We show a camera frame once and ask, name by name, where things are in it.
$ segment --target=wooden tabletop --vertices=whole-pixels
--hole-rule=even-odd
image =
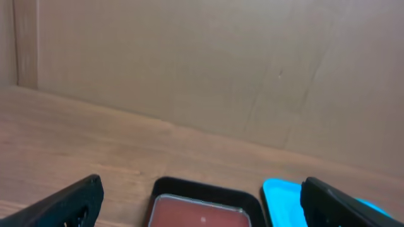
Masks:
[[[91,174],[105,190],[98,226],[139,226],[169,175],[244,190],[315,176],[404,221],[404,179],[212,135],[37,91],[0,90],[0,216]]]

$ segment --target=wall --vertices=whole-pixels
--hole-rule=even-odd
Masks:
[[[13,0],[0,0],[0,88],[17,83]]]
[[[404,1],[38,1],[40,90],[404,177]]]

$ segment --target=blue plastic container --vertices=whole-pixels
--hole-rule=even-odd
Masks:
[[[271,178],[264,182],[263,191],[273,227],[307,227],[303,208],[300,206],[301,190],[301,185],[285,180]],[[357,200],[389,216],[370,202]]]

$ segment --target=vertical wooden trim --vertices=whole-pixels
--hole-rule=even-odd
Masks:
[[[14,0],[17,84],[34,89],[38,88],[38,1]]]

